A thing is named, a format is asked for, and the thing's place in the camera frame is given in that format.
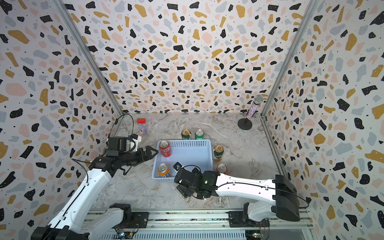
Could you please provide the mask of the red cola can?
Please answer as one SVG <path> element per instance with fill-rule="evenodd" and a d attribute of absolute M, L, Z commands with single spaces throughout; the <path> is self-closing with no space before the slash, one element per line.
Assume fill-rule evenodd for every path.
<path fill-rule="evenodd" d="M 172 155 L 171 145 L 168 141 L 161 141 L 159 144 L 159 150 L 163 157 L 168 158 Z"/>

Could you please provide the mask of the red soda can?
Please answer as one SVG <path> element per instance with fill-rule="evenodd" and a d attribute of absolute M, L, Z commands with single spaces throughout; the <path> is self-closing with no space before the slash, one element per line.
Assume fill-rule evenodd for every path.
<path fill-rule="evenodd" d="M 228 168 L 227 168 L 227 166 L 225 164 L 220 163 L 220 164 L 217 165 L 216 171 L 218 173 L 221 173 L 221 174 L 227 174 Z"/>

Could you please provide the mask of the orange soda can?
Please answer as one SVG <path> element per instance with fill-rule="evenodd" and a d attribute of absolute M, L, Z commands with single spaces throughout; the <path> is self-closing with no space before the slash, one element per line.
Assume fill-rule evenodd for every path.
<path fill-rule="evenodd" d="M 160 178 L 170 178 L 171 172 L 167 164 L 160 164 L 157 168 L 157 172 Z"/>

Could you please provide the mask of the dark green beer can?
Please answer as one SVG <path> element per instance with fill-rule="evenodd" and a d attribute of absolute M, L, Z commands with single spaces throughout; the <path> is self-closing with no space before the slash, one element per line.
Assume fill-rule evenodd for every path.
<path fill-rule="evenodd" d="M 214 148 L 214 161 L 220 162 L 224 155 L 224 148 L 221 145 L 217 145 Z"/>

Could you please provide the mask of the green and cream can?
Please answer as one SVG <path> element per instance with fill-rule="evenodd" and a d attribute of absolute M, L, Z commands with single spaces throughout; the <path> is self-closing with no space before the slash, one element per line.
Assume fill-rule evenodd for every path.
<path fill-rule="evenodd" d="M 182 136 L 183 140 L 190 140 L 191 139 L 191 131 L 188 129 L 184 129 L 184 130 L 182 130 L 181 136 Z"/>

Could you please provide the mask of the green soda can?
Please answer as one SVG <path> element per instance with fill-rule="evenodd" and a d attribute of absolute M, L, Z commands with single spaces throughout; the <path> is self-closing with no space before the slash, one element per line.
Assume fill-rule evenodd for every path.
<path fill-rule="evenodd" d="M 196 140 L 203 140 L 205 137 L 205 133 L 203 130 L 201 129 L 198 129 L 196 132 L 195 132 L 195 139 Z"/>

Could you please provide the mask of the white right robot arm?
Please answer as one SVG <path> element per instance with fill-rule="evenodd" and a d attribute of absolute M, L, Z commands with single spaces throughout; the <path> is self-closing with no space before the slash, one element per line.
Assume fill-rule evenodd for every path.
<path fill-rule="evenodd" d="M 298 222 L 300 221 L 299 197 L 294 185 L 282 175 L 269 180 L 242 179 L 197 168 L 188 171 L 178 170 L 174 183 L 185 197 L 205 200 L 210 197 L 234 196 L 256 200 L 244 204 L 243 216 L 251 221 L 260 222 L 269 217 Z"/>

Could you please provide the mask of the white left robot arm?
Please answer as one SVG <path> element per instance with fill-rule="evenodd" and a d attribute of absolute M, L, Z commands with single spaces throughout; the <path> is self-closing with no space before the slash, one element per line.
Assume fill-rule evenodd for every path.
<path fill-rule="evenodd" d="M 75 191 L 69 202 L 45 227 L 32 233 L 32 240 L 97 240 L 110 229 L 132 223 L 129 204 L 114 204 L 104 214 L 84 226 L 84 220 L 98 195 L 118 170 L 125 166 L 135 167 L 153 159 L 158 150 L 147 146 L 126 153 L 108 150 L 105 156 L 97 157 L 89 166 L 86 179 Z"/>

